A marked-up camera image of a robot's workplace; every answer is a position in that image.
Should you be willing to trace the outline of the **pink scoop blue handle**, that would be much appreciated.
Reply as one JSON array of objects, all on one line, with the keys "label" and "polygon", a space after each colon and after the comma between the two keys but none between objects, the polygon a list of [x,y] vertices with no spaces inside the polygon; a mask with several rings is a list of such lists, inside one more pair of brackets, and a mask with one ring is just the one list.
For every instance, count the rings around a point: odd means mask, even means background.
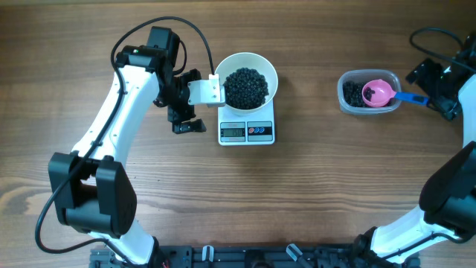
[{"label": "pink scoop blue handle", "polygon": [[396,92],[391,85],[384,80],[371,80],[366,83],[361,91],[361,96],[368,106],[374,108],[383,107],[392,99],[422,106],[428,104],[427,97],[413,93]]}]

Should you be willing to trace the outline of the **white bowl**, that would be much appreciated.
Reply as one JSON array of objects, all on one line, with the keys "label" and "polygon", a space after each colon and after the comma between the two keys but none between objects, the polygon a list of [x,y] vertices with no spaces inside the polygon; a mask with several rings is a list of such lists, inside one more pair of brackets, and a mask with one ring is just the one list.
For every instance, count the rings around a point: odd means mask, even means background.
[{"label": "white bowl", "polygon": [[250,110],[235,109],[229,106],[233,112],[237,114],[248,114],[256,112],[261,109],[263,106],[273,101],[274,96],[277,93],[278,89],[278,76],[275,67],[263,56],[251,52],[241,52],[237,54],[232,54],[231,56],[225,58],[216,68],[215,74],[219,75],[220,84],[223,85],[227,76],[235,72],[239,68],[253,68],[256,69],[260,74],[262,74],[266,82],[268,83],[269,94],[266,96],[266,102],[256,108]]}]

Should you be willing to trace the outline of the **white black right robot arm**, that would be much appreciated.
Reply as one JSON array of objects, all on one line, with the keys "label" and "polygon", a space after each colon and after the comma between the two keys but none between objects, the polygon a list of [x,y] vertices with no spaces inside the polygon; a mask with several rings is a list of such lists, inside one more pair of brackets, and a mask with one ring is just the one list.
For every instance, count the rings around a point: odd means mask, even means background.
[{"label": "white black right robot arm", "polygon": [[475,34],[457,39],[453,57],[423,48],[427,54],[406,77],[425,95],[397,93],[451,121],[463,118],[461,150],[424,185],[419,204],[386,226],[360,234],[345,255],[349,267],[415,267],[419,251],[436,243],[466,243],[475,236]]}]

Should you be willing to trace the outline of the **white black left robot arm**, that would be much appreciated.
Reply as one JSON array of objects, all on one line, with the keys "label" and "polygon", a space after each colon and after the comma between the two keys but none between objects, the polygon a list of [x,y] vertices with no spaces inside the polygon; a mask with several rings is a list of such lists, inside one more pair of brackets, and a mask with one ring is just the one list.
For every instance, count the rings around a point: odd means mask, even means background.
[{"label": "white black left robot arm", "polygon": [[151,105],[166,107],[173,132],[204,132],[190,99],[200,72],[175,68],[176,48],[126,46],[113,53],[112,87],[89,131],[70,153],[55,153],[48,163],[52,196],[64,226],[104,243],[124,266],[166,267],[156,237],[135,218],[137,195],[126,175],[126,160],[136,132]]}]

